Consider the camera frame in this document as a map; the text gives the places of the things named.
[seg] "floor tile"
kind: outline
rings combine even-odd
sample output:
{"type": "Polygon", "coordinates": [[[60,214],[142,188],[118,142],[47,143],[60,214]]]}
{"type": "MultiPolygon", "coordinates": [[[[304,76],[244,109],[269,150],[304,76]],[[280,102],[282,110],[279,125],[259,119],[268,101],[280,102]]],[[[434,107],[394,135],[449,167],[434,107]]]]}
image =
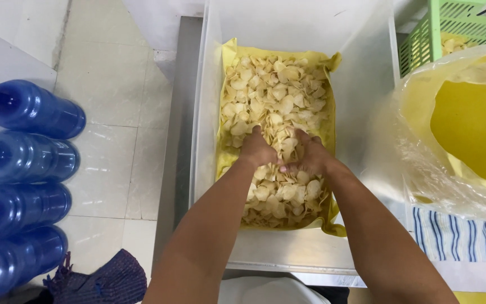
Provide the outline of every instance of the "floor tile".
{"type": "Polygon", "coordinates": [[[155,63],[155,50],[150,50],[147,61],[144,94],[140,108],[139,127],[168,128],[172,85],[155,63]]]}
{"type": "MultiPolygon", "coordinates": [[[[91,274],[121,249],[125,220],[68,215],[56,225],[69,240],[72,270],[91,274]]],[[[52,278],[56,269],[50,271],[52,278]]],[[[42,285],[47,274],[35,277],[29,285],[42,285]]]]}
{"type": "Polygon", "coordinates": [[[138,128],[125,218],[157,219],[165,148],[166,130],[138,128]]]}
{"type": "Polygon", "coordinates": [[[148,278],[151,277],[156,230],[157,221],[148,220],[125,220],[123,229],[121,247],[138,260],[148,278]]]}
{"type": "Polygon", "coordinates": [[[72,142],[82,162],[64,184],[72,193],[70,215],[125,218],[137,128],[87,124],[72,142]]]}
{"type": "Polygon", "coordinates": [[[122,0],[73,0],[65,38],[147,46],[122,0]]]}
{"type": "Polygon", "coordinates": [[[138,127],[149,50],[65,41],[55,94],[81,105],[89,123],[138,127]]]}

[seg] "green plastic basket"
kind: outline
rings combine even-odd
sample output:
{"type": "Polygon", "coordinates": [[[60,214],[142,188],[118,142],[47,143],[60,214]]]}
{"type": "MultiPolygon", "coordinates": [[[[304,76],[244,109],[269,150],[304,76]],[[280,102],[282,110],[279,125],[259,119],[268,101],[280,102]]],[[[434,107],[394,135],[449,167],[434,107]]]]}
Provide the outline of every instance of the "green plastic basket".
{"type": "Polygon", "coordinates": [[[486,16],[477,16],[486,0],[429,0],[429,10],[399,46],[401,77],[442,57],[441,32],[486,44],[486,16]]]}

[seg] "dark fabric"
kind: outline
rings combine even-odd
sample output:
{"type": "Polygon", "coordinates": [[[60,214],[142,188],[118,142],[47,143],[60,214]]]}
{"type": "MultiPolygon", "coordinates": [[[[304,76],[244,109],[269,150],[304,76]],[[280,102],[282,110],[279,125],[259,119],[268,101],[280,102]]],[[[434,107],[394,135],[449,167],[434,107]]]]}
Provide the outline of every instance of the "dark fabric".
{"type": "Polygon", "coordinates": [[[348,287],[307,286],[329,300],[331,304],[348,304],[348,287]]]}
{"type": "Polygon", "coordinates": [[[27,301],[24,304],[52,304],[53,296],[48,289],[44,289],[40,292],[39,296],[33,300],[27,301]]]}
{"type": "Polygon", "coordinates": [[[53,279],[48,276],[43,282],[53,304],[135,304],[147,289],[144,269],[125,249],[91,275],[73,272],[68,252],[53,279]]]}

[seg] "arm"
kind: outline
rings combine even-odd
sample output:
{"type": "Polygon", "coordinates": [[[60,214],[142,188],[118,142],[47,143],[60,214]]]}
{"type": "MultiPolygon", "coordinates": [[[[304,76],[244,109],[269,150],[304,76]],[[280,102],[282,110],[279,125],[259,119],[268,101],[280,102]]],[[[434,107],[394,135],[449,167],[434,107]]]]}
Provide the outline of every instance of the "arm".
{"type": "Polygon", "coordinates": [[[278,162],[260,126],[232,167],[181,219],[155,267],[143,304],[216,303],[254,171],[278,162]]]}
{"type": "Polygon", "coordinates": [[[303,159],[281,171],[325,174],[344,219],[354,265],[378,303],[458,303],[408,231],[340,161],[297,130],[303,159]]]}

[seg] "blue and white striped towel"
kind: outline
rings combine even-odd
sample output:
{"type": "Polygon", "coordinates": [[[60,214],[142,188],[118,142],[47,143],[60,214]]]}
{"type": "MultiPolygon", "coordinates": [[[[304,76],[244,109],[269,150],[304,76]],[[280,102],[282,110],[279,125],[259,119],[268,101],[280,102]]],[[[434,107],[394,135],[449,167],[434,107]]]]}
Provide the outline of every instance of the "blue and white striped towel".
{"type": "Polygon", "coordinates": [[[431,261],[486,262],[486,221],[412,209],[415,241],[431,261]]]}

